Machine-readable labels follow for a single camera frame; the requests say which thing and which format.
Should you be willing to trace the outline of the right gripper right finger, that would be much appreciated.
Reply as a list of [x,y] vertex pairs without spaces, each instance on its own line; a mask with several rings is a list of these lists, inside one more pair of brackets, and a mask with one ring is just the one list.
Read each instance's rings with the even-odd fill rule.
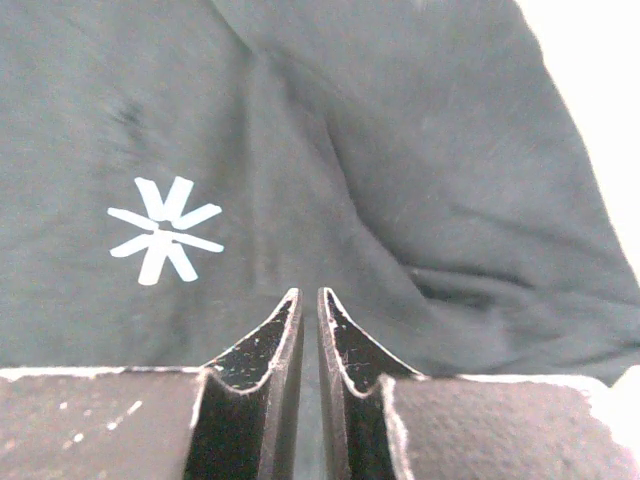
[[318,293],[323,432],[332,479],[635,479],[639,370],[422,374]]

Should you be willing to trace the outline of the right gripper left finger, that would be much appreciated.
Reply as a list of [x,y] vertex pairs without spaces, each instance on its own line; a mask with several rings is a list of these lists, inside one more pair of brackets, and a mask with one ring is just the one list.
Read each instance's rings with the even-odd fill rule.
[[199,367],[9,368],[5,479],[288,479],[302,295]]

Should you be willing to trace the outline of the black t shirt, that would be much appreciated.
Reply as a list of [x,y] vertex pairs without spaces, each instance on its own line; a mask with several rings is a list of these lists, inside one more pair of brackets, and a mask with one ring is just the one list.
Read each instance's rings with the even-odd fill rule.
[[199,364],[328,286],[415,367],[639,360],[513,1],[5,1],[1,362]]

